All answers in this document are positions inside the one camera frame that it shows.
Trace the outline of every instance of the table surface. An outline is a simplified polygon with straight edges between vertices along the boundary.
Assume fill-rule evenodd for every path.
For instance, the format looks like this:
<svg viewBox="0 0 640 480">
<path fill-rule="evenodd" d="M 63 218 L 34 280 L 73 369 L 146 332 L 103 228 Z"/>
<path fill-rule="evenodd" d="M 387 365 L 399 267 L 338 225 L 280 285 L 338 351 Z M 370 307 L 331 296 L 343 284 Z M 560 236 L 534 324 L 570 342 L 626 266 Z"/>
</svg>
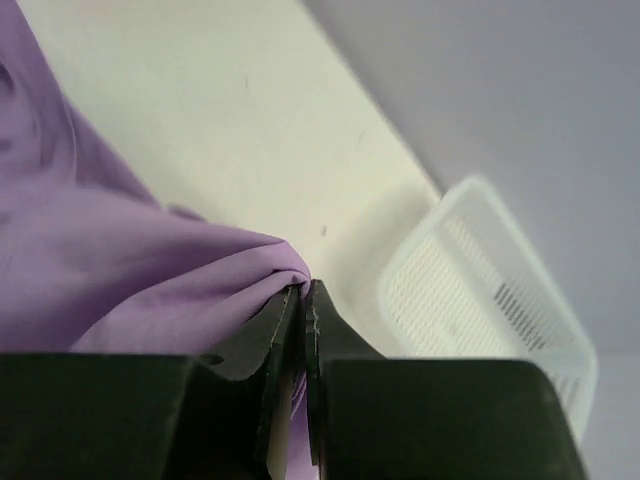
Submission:
<svg viewBox="0 0 640 480">
<path fill-rule="evenodd" d="M 63 90 L 165 203 L 286 238 L 383 353 L 376 279 L 440 195 L 295 0 L 20 5 Z"/>
</svg>

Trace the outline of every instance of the purple fabric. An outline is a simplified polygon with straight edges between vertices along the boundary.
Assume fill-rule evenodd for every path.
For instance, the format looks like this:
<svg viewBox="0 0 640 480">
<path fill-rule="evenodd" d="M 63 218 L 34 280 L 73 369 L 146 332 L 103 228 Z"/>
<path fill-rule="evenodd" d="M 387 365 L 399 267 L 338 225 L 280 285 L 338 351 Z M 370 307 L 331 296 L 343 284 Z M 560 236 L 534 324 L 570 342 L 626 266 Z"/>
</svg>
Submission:
<svg viewBox="0 0 640 480">
<path fill-rule="evenodd" d="M 0 350 L 199 353 L 308 281 L 283 240 L 163 209 L 0 0 Z M 307 435 L 297 408 L 287 478 L 316 475 Z"/>
</svg>

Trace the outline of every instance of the purple cloth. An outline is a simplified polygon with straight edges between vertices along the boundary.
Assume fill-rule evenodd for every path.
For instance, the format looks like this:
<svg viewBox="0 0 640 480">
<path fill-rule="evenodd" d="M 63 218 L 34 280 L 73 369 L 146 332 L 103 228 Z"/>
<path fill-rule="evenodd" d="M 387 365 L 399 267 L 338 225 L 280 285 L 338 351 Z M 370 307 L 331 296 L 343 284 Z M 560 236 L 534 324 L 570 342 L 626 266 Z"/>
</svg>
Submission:
<svg viewBox="0 0 640 480">
<path fill-rule="evenodd" d="M 308 282 L 285 241 L 163 209 L 0 0 L 0 350 L 199 353 Z M 316 476 L 307 435 L 298 408 L 287 478 Z"/>
</svg>

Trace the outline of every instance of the basket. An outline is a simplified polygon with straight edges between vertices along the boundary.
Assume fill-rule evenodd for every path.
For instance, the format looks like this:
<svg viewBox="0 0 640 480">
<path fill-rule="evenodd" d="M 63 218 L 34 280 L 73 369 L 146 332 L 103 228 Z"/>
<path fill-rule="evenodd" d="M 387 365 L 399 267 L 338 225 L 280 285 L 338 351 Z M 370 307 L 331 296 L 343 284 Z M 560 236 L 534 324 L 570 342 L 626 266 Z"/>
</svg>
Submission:
<svg viewBox="0 0 640 480">
<path fill-rule="evenodd" d="M 554 383 L 584 433 L 595 350 L 567 300 L 486 180 L 453 188 L 401 245 L 378 285 L 408 356 L 525 358 Z"/>
</svg>

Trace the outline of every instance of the gray background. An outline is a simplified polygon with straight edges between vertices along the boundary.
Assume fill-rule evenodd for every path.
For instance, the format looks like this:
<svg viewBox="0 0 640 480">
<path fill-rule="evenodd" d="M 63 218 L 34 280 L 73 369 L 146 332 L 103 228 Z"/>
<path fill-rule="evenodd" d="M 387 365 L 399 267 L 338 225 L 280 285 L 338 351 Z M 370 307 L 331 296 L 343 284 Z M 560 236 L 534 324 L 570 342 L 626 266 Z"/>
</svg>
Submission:
<svg viewBox="0 0 640 480">
<path fill-rule="evenodd" d="M 498 187 L 600 355 L 593 478 L 638 478 L 640 2 L 306 3 L 440 186 Z"/>
</svg>

